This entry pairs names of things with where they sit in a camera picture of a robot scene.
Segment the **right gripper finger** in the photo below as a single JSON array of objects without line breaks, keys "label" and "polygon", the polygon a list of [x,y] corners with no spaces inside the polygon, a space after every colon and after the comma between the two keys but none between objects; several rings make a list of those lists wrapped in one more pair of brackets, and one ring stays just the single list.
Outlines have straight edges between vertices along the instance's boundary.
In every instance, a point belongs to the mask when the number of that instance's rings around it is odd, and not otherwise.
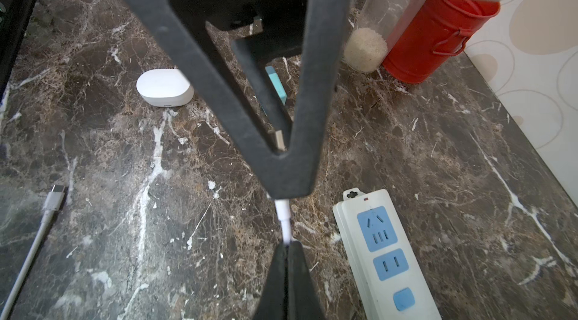
[{"label": "right gripper finger", "polygon": [[[315,187],[351,0],[124,0],[183,72],[275,199]],[[222,31],[260,18],[260,33],[232,49],[272,126],[279,150],[213,43]],[[266,73],[272,66],[287,93],[283,105]]]},{"label": "right gripper finger", "polygon": [[280,243],[274,252],[254,319],[324,319],[303,246]]}]

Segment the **white power strip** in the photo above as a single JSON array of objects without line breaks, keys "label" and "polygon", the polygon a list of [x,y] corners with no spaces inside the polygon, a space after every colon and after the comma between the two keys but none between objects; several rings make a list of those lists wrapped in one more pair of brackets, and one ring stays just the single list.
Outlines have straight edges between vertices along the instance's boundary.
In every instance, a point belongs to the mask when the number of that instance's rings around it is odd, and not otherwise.
[{"label": "white power strip", "polygon": [[348,189],[333,211],[367,318],[440,319],[387,190]]}]

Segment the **teal charger adapter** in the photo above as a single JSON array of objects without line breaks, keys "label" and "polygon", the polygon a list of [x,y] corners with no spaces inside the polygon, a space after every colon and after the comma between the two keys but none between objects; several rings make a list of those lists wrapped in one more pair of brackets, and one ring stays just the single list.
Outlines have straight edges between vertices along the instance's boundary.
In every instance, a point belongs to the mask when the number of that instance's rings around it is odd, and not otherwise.
[{"label": "teal charger adapter", "polygon": [[281,79],[278,76],[277,72],[275,71],[274,67],[267,66],[266,67],[266,73],[268,74],[269,80],[271,81],[272,85],[274,86],[275,91],[276,91],[278,97],[280,98],[282,104],[285,105],[286,101],[287,101],[287,93],[286,93],[284,86],[281,83]]}]

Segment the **white earbud case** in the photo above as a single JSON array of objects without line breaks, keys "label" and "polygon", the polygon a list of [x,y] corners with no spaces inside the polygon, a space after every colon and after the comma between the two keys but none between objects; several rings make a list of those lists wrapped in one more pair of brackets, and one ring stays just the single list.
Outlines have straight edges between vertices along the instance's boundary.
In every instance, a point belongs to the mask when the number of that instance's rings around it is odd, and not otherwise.
[{"label": "white earbud case", "polygon": [[149,70],[140,75],[136,89],[145,102],[161,108],[185,106],[194,97],[190,82],[177,69]]}]

